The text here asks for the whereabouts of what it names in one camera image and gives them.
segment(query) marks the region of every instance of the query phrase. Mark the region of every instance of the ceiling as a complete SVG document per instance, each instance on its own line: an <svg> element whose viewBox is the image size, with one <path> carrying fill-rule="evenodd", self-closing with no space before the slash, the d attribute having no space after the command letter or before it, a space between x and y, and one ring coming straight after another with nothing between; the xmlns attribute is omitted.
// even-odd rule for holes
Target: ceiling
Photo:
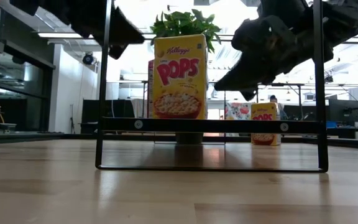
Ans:
<svg viewBox="0 0 358 224"><path fill-rule="evenodd" d="M195 0L115 0L126 17L143 33L150 33L150 26L155 16L162 11L189 11L196 8L202 10L204 16L215 14L214 23L222 27L221 34L233 34L244 19L257 18L256 0L209 0L209 6L195 6ZM1 0L1 7L13 16L31 26L36 32L73 32L70 27L60 22L54 15L40 8L32 17L12 7L9 0ZM53 40L61 43L65 50L76 58L82 58L85 52L100 52L101 48L94 40ZM230 42L219 45L214 43L215 54L209 54L208 75L211 80L218 80L238 60L240 52L234 50ZM326 63L326 73L334 77L335 83L358 83L358 44L342 44L334 49L335 57ZM153 59L153 48L150 42L142 45L131 45L119 59L121 73L130 79L147 78L147 62ZM314 65L311 60L295 67L287 75L279 75L276 82L314 83Z"/></svg>

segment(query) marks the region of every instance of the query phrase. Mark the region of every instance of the computer monitor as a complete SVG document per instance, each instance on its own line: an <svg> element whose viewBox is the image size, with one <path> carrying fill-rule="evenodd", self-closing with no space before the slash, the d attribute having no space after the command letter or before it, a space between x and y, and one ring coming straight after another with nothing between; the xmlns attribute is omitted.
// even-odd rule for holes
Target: computer monitor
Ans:
<svg viewBox="0 0 358 224"><path fill-rule="evenodd" d="M329 100L328 121L343 123L358 122L358 101L356 100Z"/></svg>

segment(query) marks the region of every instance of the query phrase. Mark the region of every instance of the blue object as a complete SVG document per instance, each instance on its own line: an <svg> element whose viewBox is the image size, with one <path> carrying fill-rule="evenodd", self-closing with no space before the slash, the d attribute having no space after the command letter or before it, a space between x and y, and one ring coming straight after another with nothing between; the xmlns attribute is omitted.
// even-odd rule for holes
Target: blue object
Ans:
<svg viewBox="0 0 358 224"><path fill-rule="evenodd" d="M327 128L336 128L335 121L327 121Z"/></svg>

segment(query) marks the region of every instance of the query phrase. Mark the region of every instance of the black metal frame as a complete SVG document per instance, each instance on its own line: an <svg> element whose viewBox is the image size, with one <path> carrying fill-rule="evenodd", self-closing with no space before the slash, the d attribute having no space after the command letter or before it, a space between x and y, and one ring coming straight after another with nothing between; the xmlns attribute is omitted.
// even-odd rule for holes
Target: black metal frame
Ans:
<svg viewBox="0 0 358 224"><path fill-rule="evenodd" d="M316 106L318 121L222 121L222 120L193 120L193 119L136 119L136 118L107 118L104 116L106 100L106 73L108 66L109 33L111 9L114 0L106 1L106 22L104 27L104 42L102 47L102 64L99 92L99 123L96 143L95 166L98 169L109 170L187 170L187 171L248 171L248 172L317 172L328 171L328 144L325 115L324 94L324 55L323 55L323 13L321 0L314 0L314 64L316 76ZM104 166L103 139L104 132L110 131L166 131L166 132L209 132L209 133L305 133L318 134L318 169L222 169L206 167L139 167L139 166Z"/></svg>

